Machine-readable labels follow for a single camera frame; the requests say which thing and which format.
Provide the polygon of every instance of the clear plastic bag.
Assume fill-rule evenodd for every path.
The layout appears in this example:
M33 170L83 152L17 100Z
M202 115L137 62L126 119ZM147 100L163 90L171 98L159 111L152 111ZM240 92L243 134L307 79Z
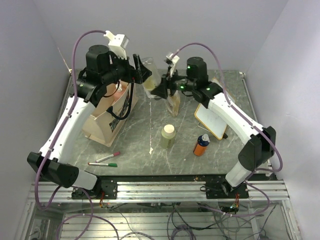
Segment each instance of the clear plastic bag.
M172 116L176 117L179 113L180 106L180 95L178 91L175 91L173 96L168 95L165 100L166 109L171 113Z
M141 61L142 64L152 72L152 75L148 77L148 79L142 84L144 91L147 97L150 99L159 98L158 96L151 94L151 91L161 83L161 77L157 69L157 66L154 62L154 59L152 57L146 57L141 59Z

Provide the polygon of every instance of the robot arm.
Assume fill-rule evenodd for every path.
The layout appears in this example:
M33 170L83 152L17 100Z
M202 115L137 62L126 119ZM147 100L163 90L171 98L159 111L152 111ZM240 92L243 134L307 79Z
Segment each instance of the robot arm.
M84 69L86 76L81 75L76 80L78 94L72 114L68 115L68 112L75 96L68 99L66 108L48 141L39 152L30 152L27 158L28 163L37 172L49 151L41 176L65 188L71 186L84 188L88 190L91 197L99 197L101 192L108 193L109 190L104 189L98 176L68 164L76 137L101 98L106 95L108 85L116 84L121 79L131 83L131 89L133 89L134 83L142 84L152 74L143 66L137 54L133 55L135 68L129 64L125 51L129 39L125 35L115 36L106 31L104 36L109 39L109 47L94 45L86 54ZM63 122L65 122L63 131L59 132ZM57 133L54 148L50 149Z
M224 187L227 191L232 191L275 153L270 144L252 126L261 130L272 143L276 142L276 131L271 126L265 128L255 122L232 101L229 105L223 89L218 84L208 81L207 64L201 57L189 58L186 76L182 76L178 75L176 70L173 73L179 59L175 59L177 56L170 59L170 56L168 55L166 60L169 64L167 74L162 75L160 85L151 91L151 94L166 99L168 94L173 95L175 91L192 92L197 102L216 113L235 131L244 147L238 154L238 162L225 176ZM235 109L245 116L252 126Z

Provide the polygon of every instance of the brown paper bag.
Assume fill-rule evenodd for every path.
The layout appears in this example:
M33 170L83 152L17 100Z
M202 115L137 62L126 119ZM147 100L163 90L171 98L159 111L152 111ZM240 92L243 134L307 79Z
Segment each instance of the brown paper bag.
M117 120L111 116L110 113L106 112L106 110L112 105L115 115L122 117L126 114L129 107L131 84L126 82L121 82L121 84L126 87L123 95L116 102L114 102L113 96L103 97L82 128L82 131L87 138L107 147L112 145L122 125L127 120ZM115 90L115 84L108 85L107 95L113 93ZM131 110L134 108L137 101L138 97L136 96L136 86L134 86Z

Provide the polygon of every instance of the marker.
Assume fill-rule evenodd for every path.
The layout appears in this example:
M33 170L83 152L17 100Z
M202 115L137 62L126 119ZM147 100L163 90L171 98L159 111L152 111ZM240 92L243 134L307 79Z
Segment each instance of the marker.
M118 156L120 154L120 152L119 151L117 151L117 152L115 152L114 154L111 154L111 155L109 155L109 156L105 156L105 157L103 157L103 158L100 158L100 159L98 159L97 161L95 161L96 163L101 163L101 162L103 162L103 161L105 161L105 160L108 160L108 159L111 159L111 158L113 158L113 157L115 157L115 156Z
M102 166L102 167L112 167L117 168L118 165L116 163L95 163L95 162L88 162L90 166Z

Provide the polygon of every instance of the green marker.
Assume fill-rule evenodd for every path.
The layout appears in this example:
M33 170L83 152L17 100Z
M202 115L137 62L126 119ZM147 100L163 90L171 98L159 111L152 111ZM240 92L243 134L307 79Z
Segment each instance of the green marker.
M90 166L102 166L102 167L112 167L117 168L118 165L116 163L95 163L95 162L88 162Z

